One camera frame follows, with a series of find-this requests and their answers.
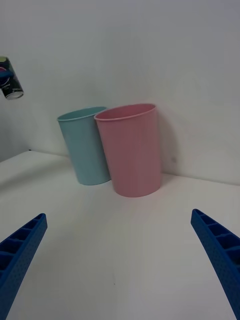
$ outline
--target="table surface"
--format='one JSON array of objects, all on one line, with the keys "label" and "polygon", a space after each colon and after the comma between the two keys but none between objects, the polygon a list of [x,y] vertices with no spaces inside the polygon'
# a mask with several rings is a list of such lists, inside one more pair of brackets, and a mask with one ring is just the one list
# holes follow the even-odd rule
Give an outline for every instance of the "table surface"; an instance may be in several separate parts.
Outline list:
[{"label": "table surface", "polygon": [[63,156],[0,163],[0,241],[39,213],[48,222],[7,320],[234,320],[193,208],[240,235],[240,186],[164,175],[126,198],[78,184]]}]

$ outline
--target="blue plastic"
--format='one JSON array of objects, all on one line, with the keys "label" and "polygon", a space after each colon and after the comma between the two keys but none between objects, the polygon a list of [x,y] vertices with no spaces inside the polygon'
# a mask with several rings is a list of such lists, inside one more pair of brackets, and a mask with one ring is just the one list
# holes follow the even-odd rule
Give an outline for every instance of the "blue plastic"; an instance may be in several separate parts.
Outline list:
[{"label": "blue plastic", "polygon": [[110,174],[94,115],[104,106],[85,108],[57,118],[77,180],[82,185],[99,185]]},{"label": "blue plastic", "polygon": [[208,255],[237,320],[240,320],[240,238],[194,209],[191,225]]},{"label": "blue plastic", "polygon": [[0,320],[5,320],[47,230],[44,213],[0,243]]}]

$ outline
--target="pink cup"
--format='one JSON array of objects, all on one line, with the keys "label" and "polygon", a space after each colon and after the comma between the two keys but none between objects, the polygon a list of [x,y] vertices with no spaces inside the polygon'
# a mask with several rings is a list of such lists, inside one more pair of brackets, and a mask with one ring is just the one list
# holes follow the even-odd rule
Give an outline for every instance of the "pink cup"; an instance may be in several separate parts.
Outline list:
[{"label": "pink cup", "polygon": [[124,105],[94,116],[114,190],[149,195],[161,186],[160,136],[154,104]]}]

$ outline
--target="plastic cup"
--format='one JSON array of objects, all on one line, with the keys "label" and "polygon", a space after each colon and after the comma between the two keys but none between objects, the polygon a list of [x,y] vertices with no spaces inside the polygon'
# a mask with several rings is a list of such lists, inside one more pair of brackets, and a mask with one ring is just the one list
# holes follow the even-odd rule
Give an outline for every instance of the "plastic cup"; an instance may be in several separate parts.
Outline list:
[{"label": "plastic cup", "polygon": [[125,197],[161,186],[160,135],[154,104],[124,105],[95,115],[114,190]]},{"label": "plastic cup", "polygon": [[63,114],[57,118],[77,180],[82,185],[99,185],[110,174],[94,115],[105,110],[95,106]]}]

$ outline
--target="light blue cup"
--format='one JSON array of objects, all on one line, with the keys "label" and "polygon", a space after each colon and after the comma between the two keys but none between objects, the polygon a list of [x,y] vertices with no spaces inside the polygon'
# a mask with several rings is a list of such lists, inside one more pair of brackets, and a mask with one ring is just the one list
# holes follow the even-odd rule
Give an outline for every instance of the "light blue cup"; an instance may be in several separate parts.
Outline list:
[{"label": "light blue cup", "polygon": [[111,180],[94,115],[105,110],[95,106],[57,118],[77,180],[82,185],[99,185]]}]

